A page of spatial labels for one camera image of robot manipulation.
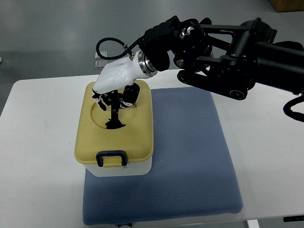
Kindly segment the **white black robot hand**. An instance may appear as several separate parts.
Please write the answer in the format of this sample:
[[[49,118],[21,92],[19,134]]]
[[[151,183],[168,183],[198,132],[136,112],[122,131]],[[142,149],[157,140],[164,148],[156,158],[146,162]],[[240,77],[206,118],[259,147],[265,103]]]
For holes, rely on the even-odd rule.
[[[133,57],[124,57],[107,64],[101,71],[92,88],[92,98],[99,107],[106,111],[102,95],[131,86],[137,79],[148,79],[158,71],[142,51],[137,51]]]

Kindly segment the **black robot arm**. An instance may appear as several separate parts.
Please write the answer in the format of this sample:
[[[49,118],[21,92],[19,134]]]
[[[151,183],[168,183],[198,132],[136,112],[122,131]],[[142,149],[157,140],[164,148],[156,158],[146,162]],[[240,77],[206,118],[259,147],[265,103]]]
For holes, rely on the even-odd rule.
[[[303,121],[292,107],[304,100],[304,47],[276,43],[275,36],[260,18],[227,26],[175,16],[147,30],[139,47],[156,70],[169,68],[172,52],[182,83],[235,100],[244,100],[257,83],[291,92],[296,97],[283,111]]]

